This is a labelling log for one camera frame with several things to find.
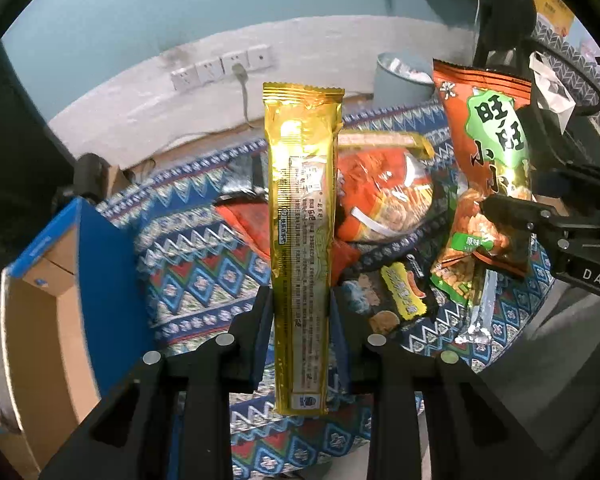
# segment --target power cord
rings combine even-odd
[[[249,75],[247,74],[247,69],[245,69],[245,67],[242,66],[242,63],[235,63],[231,67],[231,72],[234,73],[235,78],[238,80],[240,86],[242,87],[242,113],[244,114],[244,122],[247,123],[247,125],[253,129],[255,128],[255,126],[253,126],[253,124],[249,122],[247,114],[249,105],[249,96],[247,93],[247,81],[249,80]]]

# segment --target silver screw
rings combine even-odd
[[[162,358],[162,354],[155,350],[151,350],[142,356],[142,361],[146,365],[155,365]]]
[[[220,334],[216,337],[216,344],[218,346],[229,346],[231,343],[235,341],[235,337],[233,334],[229,334],[225,332],[224,334]]]
[[[382,334],[372,334],[366,338],[366,342],[371,346],[382,346],[386,343],[386,338]]]
[[[451,350],[445,350],[440,354],[440,359],[442,359],[448,365],[454,365],[459,361],[458,354],[452,352]]]

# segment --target power outlet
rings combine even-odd
[[[235,64],[241,64],[245,70],[249,69],[249,60],[247,59],[247,53],[245,50],[236,50],[235,52],[227,52],[222,54],[222,67],[226,75],[233,73],[232,67]]]
[[[247,49],[247,59],[249,60],[248,70],[261,70],[273,65],[271,57],[271,47],[269,45],[256,45]]]
[[[219,57],[196,63],[196,71],[198,72],[201,84],[218,81],[224,77]]]
[[[200,86],[202,84],[200,82],[200,78],[198,77],[196,67],[193,65],[171,72],[171,82],[173,83],[173,87],[177,92],[182,92],[188,90],[189,88],[195,88],[196,86]]]

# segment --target orange snack bag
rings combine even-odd
[[[404,148],[340,154],[338,183],[346,217],[336,234],[347,242],[386,240],[411,231],[433,198],[430,177]]]
[[[531,83],[438,60],[433,79],[468,189],[458,197],[450,237],[433,265],[431,280],[453,300],[466,303],[473,278],[466,272],[469,254],[514,275],[526,275],[529,235],[498,229],[481,214],[480,202],[493,193],[531,200],[528,143],[515,111],[529,104]],[[454,272],[455,264],[462,265],[461,272]]]

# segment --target gray pants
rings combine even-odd
[[[576,478],[600,447],[600,298],[555,282],[511,348],[480,376],[554,460],[558,478]],[[426,480],[429,450],[420,418]],[[363,480],[367,460],[365,446],[301,473],[306,480]]]

